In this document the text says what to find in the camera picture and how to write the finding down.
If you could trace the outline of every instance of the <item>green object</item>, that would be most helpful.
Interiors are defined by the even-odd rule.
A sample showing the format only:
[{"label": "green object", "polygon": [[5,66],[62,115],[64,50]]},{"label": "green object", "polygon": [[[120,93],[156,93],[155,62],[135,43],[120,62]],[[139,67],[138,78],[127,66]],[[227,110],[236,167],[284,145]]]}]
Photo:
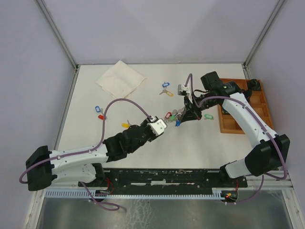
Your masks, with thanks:
[{"label": "green object", "polygon": [[211,119],[211,120],[214,119],[213,115],[211,115],[211,114],[205,114],[204,117],[205,117],[206,119]]}]

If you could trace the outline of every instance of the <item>blue object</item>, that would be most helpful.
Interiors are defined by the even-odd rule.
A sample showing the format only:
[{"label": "blue object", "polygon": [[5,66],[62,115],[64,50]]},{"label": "blue object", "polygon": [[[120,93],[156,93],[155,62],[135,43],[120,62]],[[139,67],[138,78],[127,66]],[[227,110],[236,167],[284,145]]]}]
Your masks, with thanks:
[{"label": "blue object", "polygon": [[177,120],[175,126],[180,126],[180,124],[181,124],[180,120]]},{"label": "blue object", "polygon": [[169,86],[170,85],[170,83],[163,83],[162,84],[162,87],[167,87],[167,86]]},{"label": "blue object", "polygon": [[96,107],[95,107],[95,110],[96,110],[97,113],[101,112],[101,109],[100,109],[99,106],[96,106]]}]

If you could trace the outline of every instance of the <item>robotic arm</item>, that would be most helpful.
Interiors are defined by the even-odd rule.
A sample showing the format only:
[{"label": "robotic arm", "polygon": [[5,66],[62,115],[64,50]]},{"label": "robotic arm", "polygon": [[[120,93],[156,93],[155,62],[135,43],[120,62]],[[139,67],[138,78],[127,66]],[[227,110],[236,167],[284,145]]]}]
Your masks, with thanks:
[{"label": "robotic arm", "polygon": [[[223,83],[216,72],[206,74],[201,81],[208,93],[200,97],[194,96],[189,85],[178,86],[178,94],[184,96],[185,105],[181,123],[200,120],[203,110],[219,104],[237,121],[253,147],[244,159],[220,168],[223,179],[228,180],[250,174],[259,176],[280,167],[282,165],[280,158],[269,136],[276,142],[284,161],[287,158],[289,138],[286,135],[279,136],[263,122],[234,82]],[[265,130],[261,128],[257,120],[264,125]],[[49,151],[47,146],[41,146],[26,162],[28,189],[36,191],[55,183],[79,181],[100,187],[105,179],[102,168],[104,163],[126,158],[127,154],[133,153],[147,141],[151,142],[161,136],[166,128],[167,125],[162,119],[150,117],[140,126],[131,125],[122,133],[105,139],[100,146],[69,151]]]}]

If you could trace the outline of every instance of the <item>white cloth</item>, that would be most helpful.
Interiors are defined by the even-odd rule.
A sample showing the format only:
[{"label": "white cloth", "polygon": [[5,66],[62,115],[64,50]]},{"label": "white cloth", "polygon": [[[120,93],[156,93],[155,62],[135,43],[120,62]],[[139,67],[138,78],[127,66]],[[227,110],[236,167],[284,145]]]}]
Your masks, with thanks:
[{"label": "white cloth", "polygon": [[130,97],[146,78],[122,61],[108,69],[96,83],[114,98]]}]

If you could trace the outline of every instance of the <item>yellow object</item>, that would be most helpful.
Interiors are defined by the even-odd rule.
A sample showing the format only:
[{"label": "yellow object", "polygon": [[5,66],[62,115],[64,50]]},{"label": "yellow object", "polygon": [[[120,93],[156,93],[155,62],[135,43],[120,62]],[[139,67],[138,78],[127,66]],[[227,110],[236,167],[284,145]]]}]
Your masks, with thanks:
[{"label": "yellow object", "polygon": [[127,129],[130,127],[130,125],[128,123],[122,123],[122,126]]},{"label": "yellow object", "polygon": [[171,97],[173,97],[173,93],[171,93],[171,92],[169,92],[169,91],[167,91],[166,94],[169,95],[169,96],[171,96]]}]

